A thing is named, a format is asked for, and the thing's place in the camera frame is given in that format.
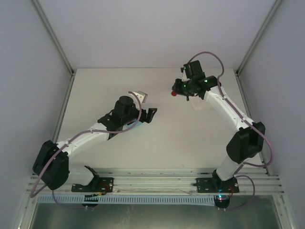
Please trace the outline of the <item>teal plastic bin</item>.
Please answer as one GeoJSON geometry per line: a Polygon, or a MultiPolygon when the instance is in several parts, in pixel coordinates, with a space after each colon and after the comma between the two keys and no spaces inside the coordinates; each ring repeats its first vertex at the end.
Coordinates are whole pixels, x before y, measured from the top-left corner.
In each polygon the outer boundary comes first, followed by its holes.
{"type": "Polygon", "coordinates": [[[130,124],[128,124],[128,125],[126,125],[126,128],[131,128],[132,127],[132,129],[135,129],[135,128],[137,128],[137,127],[139,127],[139,126],[141,126],[142,124],[143,124],[143,122],[137,122],[136,124],[136,121],[134,121],[134,122],[132,122],[132,123],[130,123],[130,124]]]}

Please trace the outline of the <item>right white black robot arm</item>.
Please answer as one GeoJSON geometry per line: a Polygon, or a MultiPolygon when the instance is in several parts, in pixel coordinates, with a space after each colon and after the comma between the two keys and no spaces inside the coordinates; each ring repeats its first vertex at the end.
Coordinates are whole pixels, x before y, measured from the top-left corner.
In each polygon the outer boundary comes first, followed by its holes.
{"type": "Polygon", "coordinates": [[[235,174],[248,159],[262,151],[265,126],[245,115],[225,92],[220,80],[206,76],[199,61],[188,62],[181,68],[183,77],[176,79],[172,95],[189,99],[199,97],[207,102],[227,122],[232,138],[226,146],[227,157],[212,173],[211,186],[216,192],[226,192],[236,183],[235,174]]]}

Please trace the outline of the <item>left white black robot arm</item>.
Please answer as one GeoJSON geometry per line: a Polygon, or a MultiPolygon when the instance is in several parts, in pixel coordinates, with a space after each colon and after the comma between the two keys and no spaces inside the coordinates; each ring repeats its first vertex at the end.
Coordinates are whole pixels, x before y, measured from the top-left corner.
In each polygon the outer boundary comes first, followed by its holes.
{"type": "Polygon", "coordinates": [[[114,108],[89,129],[61,142],[44,142],[32,167],[39,181],[50,190],[71,182],[83,191],[98,191],[100,177],[97,172],[90,166],[73,166],[72,160],[90,147],[130,131],[138,124],[149,124],[157,108],[142,109],[144,100],[145,97],[136,92],[121,96],[114,108]]]}

